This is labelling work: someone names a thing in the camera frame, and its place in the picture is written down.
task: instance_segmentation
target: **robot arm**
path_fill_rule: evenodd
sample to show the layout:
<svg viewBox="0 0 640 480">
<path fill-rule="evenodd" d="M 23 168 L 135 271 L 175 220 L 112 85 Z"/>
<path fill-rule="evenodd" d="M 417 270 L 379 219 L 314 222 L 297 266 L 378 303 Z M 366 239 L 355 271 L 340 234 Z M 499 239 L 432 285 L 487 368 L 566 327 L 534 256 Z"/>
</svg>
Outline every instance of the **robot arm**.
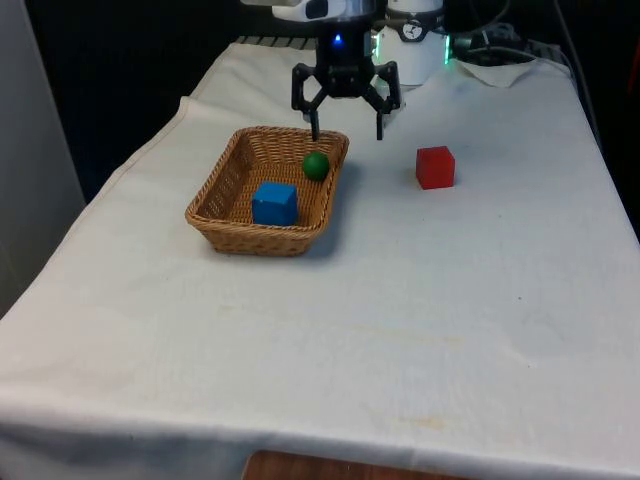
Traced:
<svg viewBox="0 0 640 480">
<path fill-rule="evenodd" d="M 398 65 L 391 60 L 382 65 L 374 65 L 372 60 L 371 30 L 376 11 L 375 0 L 242 0 L 253 5 L 272 7 L 275 17 L 295 22 L 317 21 L 320 34 L 316 43 L 316 65 L 298 64 L 292 73 L 291 106 L 308 115 L 311 120 L 313 139 L 317 140 L 320 127 L 318 107 L 324 99 L 362 97 L 376 111 L 376 131 L 378 140 L 383 136 L 383 118 L 402 103 Z M 389 19 L 399 19 L 406 23 L 410 32 L 407 43 L 423 40 L 415 36 L 423 19 L 442 17 L 443 0 L 389 0 L 392 7 L 387 9 Z M 398 30 L 401 35 L 403 27 Z M 386 98 L 380 96 L 373 87 L 372 80 L 378 76 L 389 85 Z M 305 100 L 304 82 L 310 77 L 321 88 L 311 101 Z"/>
</svg>

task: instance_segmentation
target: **dark background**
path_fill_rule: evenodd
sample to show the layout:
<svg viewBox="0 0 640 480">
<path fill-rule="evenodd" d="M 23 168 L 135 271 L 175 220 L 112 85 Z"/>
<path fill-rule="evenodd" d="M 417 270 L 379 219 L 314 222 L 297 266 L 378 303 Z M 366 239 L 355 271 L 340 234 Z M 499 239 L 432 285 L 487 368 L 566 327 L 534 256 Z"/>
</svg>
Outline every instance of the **dark background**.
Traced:
<svg viewBox="0 0 640 480">
<path fill-rule="evenodd" d="M 447 29 L 476 26 L 469 0 L 445 2 Z M 503 0 L 475 3 L 489 20 Z M 550 0 L 513 4 L 505 20 L 521 35 L 565 46 Z M 593 97 L 607 166 L 640 233 L 639 182 L 632 175 L 640 155 L 631 142 L 640 134 L 640 85 L 627 91 L 640 2 L 561 4 Z M 239 0 L 27 0 L 27 7 L 87 200 L 173 116 L 180 97 L 239 35 L 312 33 Z"/>
</svg>

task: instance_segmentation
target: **stain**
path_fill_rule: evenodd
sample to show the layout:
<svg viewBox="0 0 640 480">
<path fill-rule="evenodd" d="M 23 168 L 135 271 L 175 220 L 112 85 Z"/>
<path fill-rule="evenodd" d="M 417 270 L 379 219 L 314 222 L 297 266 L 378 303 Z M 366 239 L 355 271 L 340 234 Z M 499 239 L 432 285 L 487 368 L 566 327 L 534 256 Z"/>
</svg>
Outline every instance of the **stain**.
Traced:
<svg viewBox="0 0 640 480">
<path fill-rule="evenodd" d="M 406 423 L 409 425 L 414 425 L 416 427 L 428 428 L 429 430 L 437 430 L 441 432 L 446 427 L 446 422 L 442 417 L 414 417 L 414 418 L 404 418 L 401 417 L 398 419 L 401 423 Z"/>
</svg>

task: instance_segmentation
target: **woven basket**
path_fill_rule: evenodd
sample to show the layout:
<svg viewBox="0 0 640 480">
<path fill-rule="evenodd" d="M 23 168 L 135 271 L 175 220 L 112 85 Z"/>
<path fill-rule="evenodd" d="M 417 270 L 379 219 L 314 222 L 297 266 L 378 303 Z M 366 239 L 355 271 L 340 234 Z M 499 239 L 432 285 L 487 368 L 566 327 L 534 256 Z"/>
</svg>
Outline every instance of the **woven basket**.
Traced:
<svg viewBox="0 0 640 480">
<path fill-rule="evenodd" d="M 322 132 L 314 142 L 308 130 L 274 127 L 238 130 L 187 208 L 187 222 L 218 252 L 300 255 L 329 224 L 338 176 L 348 148 L 349 139 L 336 132 Z M 302 171 L 304 157 L 313 151 L 329 157 L 331 168 L 323 182 L 307 179 Z M 252 223 L 251 199 L 263 182 L 297 187 L 295 226 Z"/>
</svg>

